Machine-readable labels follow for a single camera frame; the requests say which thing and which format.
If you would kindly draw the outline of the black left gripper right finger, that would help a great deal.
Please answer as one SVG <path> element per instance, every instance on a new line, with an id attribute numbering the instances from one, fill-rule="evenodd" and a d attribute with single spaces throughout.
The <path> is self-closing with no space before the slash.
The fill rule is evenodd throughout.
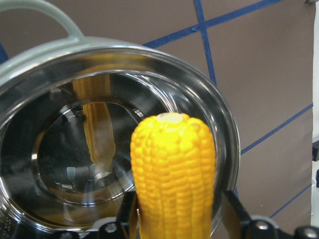
<path id="1" fill-rule="evenodd" d="M 222 193 L 221 214 L 229 238 L 244 239 L 252 219 L 231 190 Z"/>

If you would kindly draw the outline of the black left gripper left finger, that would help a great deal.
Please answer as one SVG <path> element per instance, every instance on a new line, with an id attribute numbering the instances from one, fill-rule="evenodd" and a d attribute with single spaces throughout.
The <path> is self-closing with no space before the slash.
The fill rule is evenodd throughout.
<path id="1" fill-rule="evenodd" d="M 116 224 L 119 239 L 135 239 L 138 230 L 137 195 L 135 191 L 124 194 Z"/>

